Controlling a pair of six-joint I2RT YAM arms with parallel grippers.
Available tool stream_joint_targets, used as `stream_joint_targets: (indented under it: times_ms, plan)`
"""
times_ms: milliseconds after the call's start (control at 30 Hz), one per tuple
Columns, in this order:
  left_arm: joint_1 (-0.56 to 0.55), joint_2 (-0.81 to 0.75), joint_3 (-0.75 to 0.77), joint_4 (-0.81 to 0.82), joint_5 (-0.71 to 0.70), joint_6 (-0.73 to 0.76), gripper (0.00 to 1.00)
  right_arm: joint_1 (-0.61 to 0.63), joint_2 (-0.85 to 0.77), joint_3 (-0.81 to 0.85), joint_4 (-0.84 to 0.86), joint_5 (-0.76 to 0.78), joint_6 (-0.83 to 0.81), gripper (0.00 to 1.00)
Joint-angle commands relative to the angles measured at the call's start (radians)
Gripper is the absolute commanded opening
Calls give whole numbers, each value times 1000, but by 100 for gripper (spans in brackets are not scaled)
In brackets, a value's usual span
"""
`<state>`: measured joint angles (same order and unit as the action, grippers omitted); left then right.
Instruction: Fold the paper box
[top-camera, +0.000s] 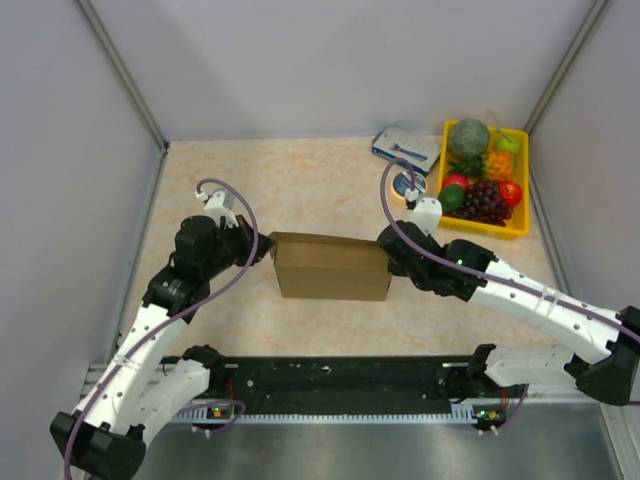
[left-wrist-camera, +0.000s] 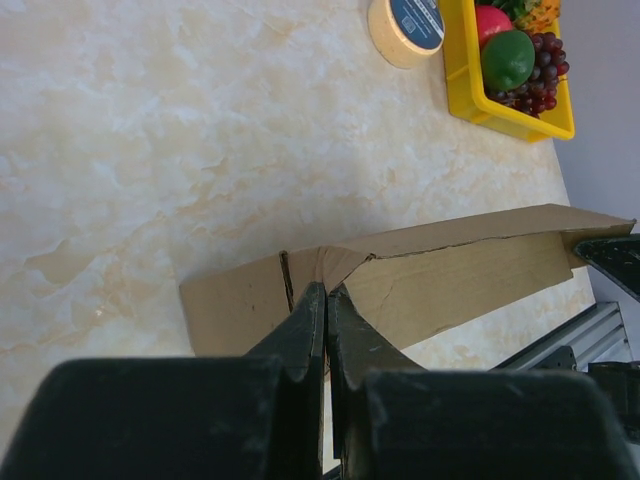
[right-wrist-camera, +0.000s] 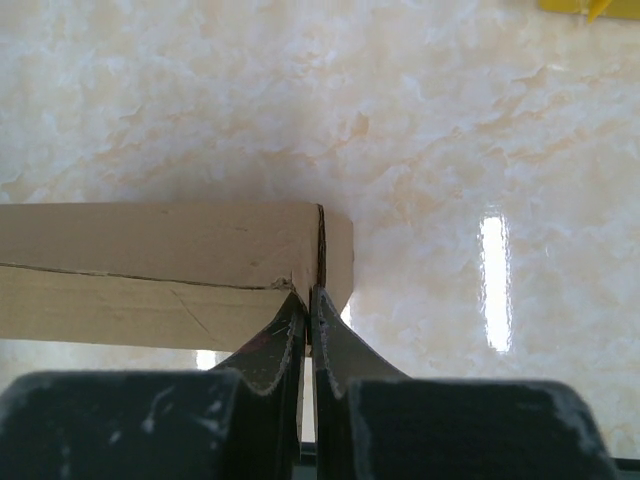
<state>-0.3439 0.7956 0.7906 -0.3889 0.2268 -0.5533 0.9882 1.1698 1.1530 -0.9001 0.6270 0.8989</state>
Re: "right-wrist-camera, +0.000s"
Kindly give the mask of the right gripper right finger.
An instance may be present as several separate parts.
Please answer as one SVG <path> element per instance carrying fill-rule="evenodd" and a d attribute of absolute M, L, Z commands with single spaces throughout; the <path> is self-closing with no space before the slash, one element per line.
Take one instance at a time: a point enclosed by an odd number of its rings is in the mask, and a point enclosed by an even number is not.
<path fill-rule="evenodd" d="M 614 479 L 591 411 L 539 380 L 416 379 L 310 303 L 321 479 Z"/>

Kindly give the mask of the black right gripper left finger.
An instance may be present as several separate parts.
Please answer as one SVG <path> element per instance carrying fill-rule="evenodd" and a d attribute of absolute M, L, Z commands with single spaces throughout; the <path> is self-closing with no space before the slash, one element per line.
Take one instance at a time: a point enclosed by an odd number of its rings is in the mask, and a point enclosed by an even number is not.
<path fill-rule="evenodd" d="M 300 453 L 306 310 L 207 370 L 42 371 L 1 396 L 5 479 L 288 479 Z"/>

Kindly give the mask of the brown cardboard box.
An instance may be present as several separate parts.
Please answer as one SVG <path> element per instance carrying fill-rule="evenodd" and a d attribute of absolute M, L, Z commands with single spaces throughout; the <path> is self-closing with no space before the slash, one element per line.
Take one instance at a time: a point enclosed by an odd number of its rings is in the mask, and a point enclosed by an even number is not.
<path fill-rule="evenodd" d="M 1 335 L 233 351 L 288 297 L 343 307 L 354 227 L 313 203 L 61 203 L 1 209 Z"/>

